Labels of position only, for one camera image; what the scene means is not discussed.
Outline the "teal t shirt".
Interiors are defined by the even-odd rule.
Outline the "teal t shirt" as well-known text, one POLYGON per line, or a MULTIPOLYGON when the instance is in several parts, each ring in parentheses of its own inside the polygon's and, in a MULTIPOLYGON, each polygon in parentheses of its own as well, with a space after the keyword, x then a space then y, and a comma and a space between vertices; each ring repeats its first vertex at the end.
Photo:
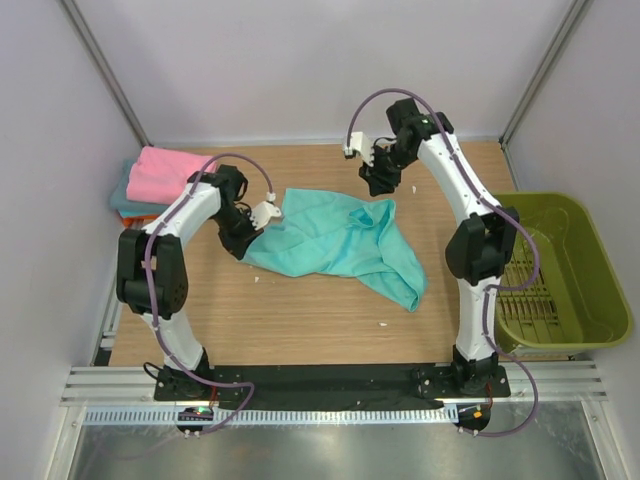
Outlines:
POLYGON ((428 279, 397 225, 394 200, 289 188, 282 212, 283 220, 251 243, 244 263, 291 278, 355 278, 409 312, 418 308, 428 279))

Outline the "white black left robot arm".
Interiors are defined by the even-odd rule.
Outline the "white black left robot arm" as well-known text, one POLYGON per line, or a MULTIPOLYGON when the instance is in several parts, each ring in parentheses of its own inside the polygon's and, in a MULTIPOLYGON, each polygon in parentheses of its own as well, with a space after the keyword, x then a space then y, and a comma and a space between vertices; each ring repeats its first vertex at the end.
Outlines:
POLYGON ((212 387, 205 348, 192 332, 185 303, 189 282, 184 249, 209 220, 218 226, 223 248, 245 256, 264 231, 268 201, 251 208, 242 202, 248 180, 239 169, 219 165, 212 173, 193 173, 184 191, 158 218, 141 229, 128 228, 118 240, 116 296, 151 329, 164 366, 181 371, 178 389, 189 399, 204 398, 212 387))

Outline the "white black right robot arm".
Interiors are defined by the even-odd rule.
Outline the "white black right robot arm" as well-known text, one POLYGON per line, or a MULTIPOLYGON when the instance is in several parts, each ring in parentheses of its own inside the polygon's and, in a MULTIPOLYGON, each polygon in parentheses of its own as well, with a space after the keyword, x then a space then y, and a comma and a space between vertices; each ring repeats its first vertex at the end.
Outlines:
POLYGON ((496 297, 513 255, 519 216, 482 184, 444 113, 422 113, 407 98, 392 104, 386 115, 393 132, 389 145, 348 129, 343 152, 361 158, 359 175, 373 196, 394 192, 403 170, 415 161, 427 167, 444 193, 456 221, 445 261, 457 280, 460 315, 450 381, 459 394, 478 395, 498 375, 496 297))

